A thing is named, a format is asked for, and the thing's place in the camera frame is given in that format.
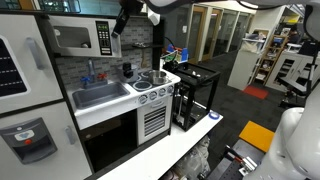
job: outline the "gray tile backsplash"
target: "gray tile backsplash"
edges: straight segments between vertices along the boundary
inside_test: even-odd
[[[122,44],[134,42],[152,42],[153,25],[148,19],[131,18],[121,35]],[[141,69],[142,52],[147,61],[147,68]],[[80,79],[88,76],[88,59],[90,57],[63,57],[56,62],[60,75],[66,88],[80,87]],[[152,49],[135,49],[122,51],[122,58],[91,58],[95,65],[95,72],[107,73],[108,79],[118,79],[116,67],[124,62],[131,62],[139,67],[139,71],[151,69]]]

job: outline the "white cabinet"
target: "white cabinet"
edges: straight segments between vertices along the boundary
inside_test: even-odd
[[[286,87],[280,85],[278,82],[278,79],[281,77],[289,78],[296,81],[298,84],[305,86],[311,69],[312,60],[313,57],[311,56],[283,52],[278,59],[266,86],[279,91],[285,91]],[[314,85],[316,80],[320,77],[320,68],[318,68],[318,65],[320,65],[319,58],[316,61],[312,85]]]
[[[228,86],[244,90],[252,81],[260,56],[257,53],[240,50],[234,62]]]
[[[2,14],[0,24],[0,114],[62,99],[35,17]]]

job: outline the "ice dispenser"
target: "ice dispenser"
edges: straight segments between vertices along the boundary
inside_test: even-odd
[[[57,151],[42,118],[2,128],[0,135],[22,164],[40,161]]]

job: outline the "microwave control panel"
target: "microwave control panel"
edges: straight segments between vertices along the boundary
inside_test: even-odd
[[[109,23],[108,21],[96,21],[97,33],[101,55],[112,55]]]

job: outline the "microwave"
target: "microwave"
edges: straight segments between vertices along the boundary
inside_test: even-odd
[[[121,57],[115,19],[49,15],[45,29],[54,53],[61,56]]]

